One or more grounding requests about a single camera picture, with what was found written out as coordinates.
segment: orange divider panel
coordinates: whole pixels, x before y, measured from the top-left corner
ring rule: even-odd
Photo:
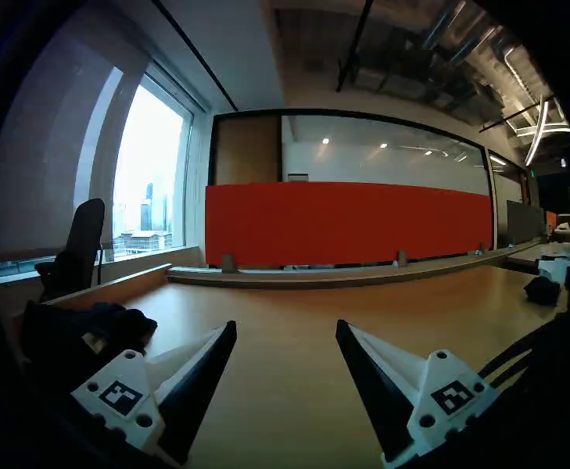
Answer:
[[[488,195],[395,184],[278,182],[206,188],[206,261],[238,265],[409,259],[491,246]]]
[[[550,226],[552,227],[552,229],[556,228],[556,213],[554,212],[545,212],[545,218],[547,220],[547,223],[550,224]]]

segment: desk surface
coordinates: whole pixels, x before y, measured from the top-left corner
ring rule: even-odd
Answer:
[[[159,323],[149,356],[236,320],[238,340],[188,467],[381,467],[335,340],[345,319],[412,353],[475,370],[562,311],[525,301],[531,275],[496,267],[400,284],[267,291],[169,283],[126,302]]]

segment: sky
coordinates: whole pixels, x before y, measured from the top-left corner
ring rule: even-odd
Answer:
[[[113,188],[113,204],[126,204],[126,229],[139,228],[150,182],[155,198],[167,193],[171,213],[182,124],[175,111],[144,87],[137,88],[122,134]]]

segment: office chair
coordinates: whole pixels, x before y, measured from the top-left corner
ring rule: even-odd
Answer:
[[[35,270],[41,276],[41,283],[44,285],[40,302],[91,287],[91,274],[98,250],[100,251],[98,285],[100,285],[100,264],[102,264],[100,236],[104,224],[104,209],[104,202],[101,199],[91,199],[81,203],[74,214],[65,249],[54,262],[35,264]]]

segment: chair backrest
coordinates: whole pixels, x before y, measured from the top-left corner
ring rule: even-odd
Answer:
[[[82,285],[79,289],[91,287],[91,275],[100,248],[104,209],[101,199],[88,200],[78,206],[72,220],[65,252],[79,259],[82,265]]]

